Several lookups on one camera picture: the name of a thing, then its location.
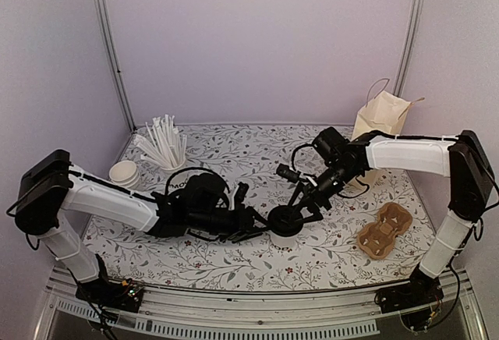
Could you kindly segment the black plastic cup lid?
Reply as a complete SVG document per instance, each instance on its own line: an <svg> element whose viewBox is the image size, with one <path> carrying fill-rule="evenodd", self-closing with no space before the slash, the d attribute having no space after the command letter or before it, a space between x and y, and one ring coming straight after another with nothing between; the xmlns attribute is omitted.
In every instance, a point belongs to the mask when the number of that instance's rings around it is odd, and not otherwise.
<svg viewBox="0 0 499 340"><path fill-rule="evenodd" d="M278 236L291 237L302 231L302 220L301 213L294 213L293 207L280 205L269 212L267 227Z"/></svg>

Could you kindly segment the white paper coffee cup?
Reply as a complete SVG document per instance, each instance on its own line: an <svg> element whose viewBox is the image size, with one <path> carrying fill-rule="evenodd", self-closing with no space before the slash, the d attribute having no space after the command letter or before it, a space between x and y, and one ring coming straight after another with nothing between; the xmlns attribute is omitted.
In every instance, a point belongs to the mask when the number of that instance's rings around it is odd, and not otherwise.
<svg viewBox="0 0 499 340"><path fill-rule="evenodd" d="M272 246L281 251L290 251L296 243L295 236L280 236L274 232L270 233Z"/></svg>

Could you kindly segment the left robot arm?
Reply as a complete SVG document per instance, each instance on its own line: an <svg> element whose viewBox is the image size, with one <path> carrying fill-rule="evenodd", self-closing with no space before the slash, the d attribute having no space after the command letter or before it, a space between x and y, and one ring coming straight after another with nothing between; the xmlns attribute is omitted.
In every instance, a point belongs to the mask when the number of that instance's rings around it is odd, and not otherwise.
<svg viewBox="0 0 499 340"><path fill-rule="evenodd" d="M268 230L265 219L243 201L249 189L240 183L234 194L208 168L186 168L184 187L149 195L95 177L74 165L69 152L56 150L26 172L17 200L7 209L16 227L37 237L100 304L116 296L101 258L91 253L64 220L66 211L118 221L149 236L180 237L195 231L209 241L233 243Z"/></svg>

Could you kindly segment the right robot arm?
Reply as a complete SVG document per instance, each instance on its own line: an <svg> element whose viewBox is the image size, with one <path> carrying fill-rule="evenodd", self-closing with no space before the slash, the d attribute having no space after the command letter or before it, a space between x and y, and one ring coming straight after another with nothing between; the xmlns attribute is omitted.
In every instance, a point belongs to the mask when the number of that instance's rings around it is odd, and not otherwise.
<svg viewBox="0 0 499 340"><path fill-rule="evenodd" d="M477 135L464 130L455 136L400 136L374 130L348 140L328 127L311 145L327 168L307 183L298 182L288 202L292 214L309 211L304 222L321 220L321 209L331 209L330 198L371 170L401 169L450 179L448 213L413 271L412 282L403 289L403 299L409 305L420 305L432 295L432 281L451 266L454 256L466 245L472 227L494 207L489 199L498 184Z"/></svg>

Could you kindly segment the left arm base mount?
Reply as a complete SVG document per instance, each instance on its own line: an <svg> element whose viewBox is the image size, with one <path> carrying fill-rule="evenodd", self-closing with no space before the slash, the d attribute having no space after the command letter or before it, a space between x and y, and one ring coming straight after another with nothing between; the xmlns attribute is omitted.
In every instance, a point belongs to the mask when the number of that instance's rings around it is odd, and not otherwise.
<svg viewBox="0 0 499 340"><path fill-rule="evenodd" d="M130 313L138 313L143 301L143 286L126 278L112 282L106 267L99 267L97 278L90 282L76 280L76 297L104 308L112 308Z"/></svg>

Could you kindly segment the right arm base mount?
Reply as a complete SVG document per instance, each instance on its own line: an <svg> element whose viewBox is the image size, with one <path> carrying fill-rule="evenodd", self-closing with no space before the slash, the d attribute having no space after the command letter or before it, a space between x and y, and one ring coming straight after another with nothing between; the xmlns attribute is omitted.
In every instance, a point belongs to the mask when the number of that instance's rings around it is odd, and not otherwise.
<svg viewBox="0 0 499 340"><path fill-rule="evenodd" d="M440 301L444 298L439 278L430 278L419 269L419 264L409 276L409 281L378 289L374 302L382 313L406 310L416 306Z"/></svg>

